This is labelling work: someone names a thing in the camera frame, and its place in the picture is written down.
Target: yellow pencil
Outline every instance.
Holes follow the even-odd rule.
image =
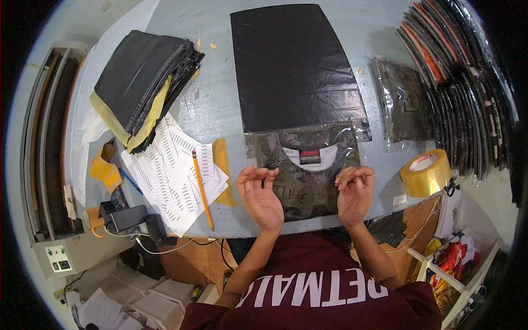
[[[207,221],[209,221],[209,227],[214,231],[213,220],[211,219],[211,214],[209,213],[209,207],[207,204],[207,199],[205,198],[205,191],[203,190],[202,178],[200,177],[200,169],[198,169],[198,160],[196,159],[196,151],[193,150],[193,161],[194,169],[196,170],[196,178],[198,179],[198,187],[200,187],[200,194],[202,195],[203,207],[205,208],[205,215],[207,215]]]

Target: table surface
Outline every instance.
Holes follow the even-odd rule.
[[[161,0],[146,30],[148,33],[158,35],[187,38],[195,43],[201,38],[201,51],[205,53],[205,58],[202,61],[200,74],[187,84],[173,103],[170,113],[188,135],[201,143],[212,143],[217,138],[225,138],[232,180],[251,163],[251,160],[246,158],[229,14],[251,8],[290,3],[302,2],[237,0],[220,3]],[[378,218],[423,201],[424,199],[407,196],[405,203],[392,205],[394,197],[405,194],[399,175],[400,168],[410,159],[424,152],[426,143],[401,149],[387,147],[383,137],[381,107],[375,93],[375,81],[367,65],[368,58],[375,55],[388,56],[393,60],[412,64],[393,28],[399,25],[408,2],[361,0],[312,3],[321,6],[343,46],[358,81],[369,119],[372,141],[359,144],[361,164],[373,167],[376,175],[372,204],[366,219]],[[211,49],[210,43],[214,43],[216,49]],[[99,140],[90,144],[89,162],[111,137],[111,132],[107,131]],[[428,148],[434,148],[434,143],[427,145]],[[129,182],[124,181],[122,187],[130,206],[148,205],[146,199],[137,193]],[[186,235],[219,238],[255,237],[259,232],[258,226],[249,219],[236,191],[234,197],[238,202],[234,208],[217,203],[211,204],[214,232],[211,232],[205,213],[202,213]],[[90,178],[87,173],[86,207],[97,206],[101,201],[109,199],[110,195],[103,184]],[[340,222],[337,216],[323,216],[286,222],[282,233],[299,233],[338,225]]]

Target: stack of black plastic bags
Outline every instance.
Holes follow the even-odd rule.
[[[464,0],[412,3],[397,34],[418,67],[437,146],[459,175],[510,164],[515,110],[487,36]]]
[[[90,101],[127,151],[140,153],[203,57],[187,39],[133,30],[112,54]]]

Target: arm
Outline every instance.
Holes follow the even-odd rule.
[[[264,266],[280,235],[284,212],[279,199],[273,192],[273,180],[279,169],[269,171],[266,168],[248,166],[240,172],[235,185],[242,198],[244,207],[255,220],[260,233],[255,243],[240,265],[235,269],[216,305],[233,308],[248,286],[262,274]]]
[[[370,167],[348,167],[335,181],[339,190],[338,214],[350,235],[363,269],[376,282],[390,289],[403,285],[398,279],[394,264],[372,238],[363,218],[369,210],[374,189],[374,170]]]

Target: blue pen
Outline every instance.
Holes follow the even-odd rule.
[[[125,177],[125,179],[128,180],[128,182],[130,182],[130,184],[138,191],[138,193],[140,193],[141,195],[143,195],[143,192],[141,191],[141,189],[139,189],[139,187],[136,185],[136,183],[134,181],[132,181],[132,179],[125,173],[125,171],[123,171],[121,168],[119,169],[119,172],[121,173],[122,176]]]

